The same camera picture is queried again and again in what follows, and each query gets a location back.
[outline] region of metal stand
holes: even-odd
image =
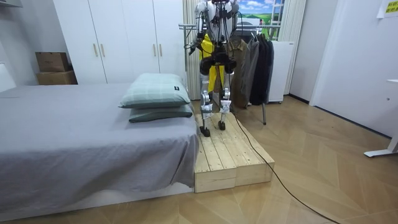
[[[184,34],[184,46],[187,46],[187,30],[196,30],[196,25],[195,24],[179,24],[179,29],[183,30]],[[270,28],[271,29],[271,34],[273,34],[273,29],[280,29],[280,26],[277,25],[238,25],[236,32],[237,31],[249,31],[249,32],[256,32],[257,29],[263,29],[263,28]],[[184,50],[184,59],[185,59],[185,71],[188,72],[187,69],[187,49]],[[266,121],[266,104],[262,104],[262,123],[263,125],[267,124]]]
[[[387,80],[387,82],[398,84],[398,80]],[[394,133],[394,136],[392,137],[390,145],[388,145],[387,149],[365,152],[364,154],[368,157],[398,154],[398,129],[396,129],[396,132]]]

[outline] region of wooden platform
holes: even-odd
[[[271,181],[272,171],[252,149],[233,114],[228,114],[226,130],[218,128],[221,114],[209,120],[211,137],[199,137],[199,153],[195,166],[195,192],[227,189],[240,185]],[[200,114],[196,116],[201,124]],[[257,152],[274,167],[274,160],[239,123]]]

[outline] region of black jacket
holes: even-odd
[[[256,71],[254,72],[253,85],[250,94],[250,102],[253,105],[266,103],[268,99],[268,89],[270,83],[270,61],[273,49],[270,47],[263,35],[258,35],[259,58],[257,60]]]

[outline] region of robot frame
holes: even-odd
[[[213,105],[210,103],[212,93],[208,92],[209,73],[212,66],[218,68],[224,65],[224,77],[229,77],[233,74],[236,67],[234,58],[229,57],[226,51],[226,46],[230,40],[233,32],[236,30],[237,12],[239,6],[237,0],[201,0],[195,8],[195,19],[198,34],[196,39],[190,44],[191,55],[196,48],[203,51],[201,43],[205,39],[205,34],[209,36],[213,51],[209,57],[204,57],[200,61],[200,112],[203,126],[200,126],[200,131],[205,137],[210,137],[210,130],[208,129],[208,119],[211,116]],[[221,130],[225,130],[225,119],[229,113],[229,106],[231,104],[230,85],[223,85],[223,90],[220,92],[221,99],[221,119],[218,121],[218,126]]]

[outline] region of robot leg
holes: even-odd
[[[225,74],[224,74],[224,88],[221,92],[221,120],[218,122],[218,127],[220,130],[225,130],[225,119],[226,115],[229,113],[229,106],[231,105],[231,100],[229,100],[231,96],[231,75],[234,74],[234,68],[236,68],[236,61],[233,58],[229,58],[229,62],[225,65]]]
[[[212,65],[213,60],[211,57],[205,57],[200,61],[200,113],[203,123],[203,126],[200,127],[200,132],[205,137],[210,137],[208,122],[213,111],[213,104],[210,103],[211,95],[208,93],[209,72]]]

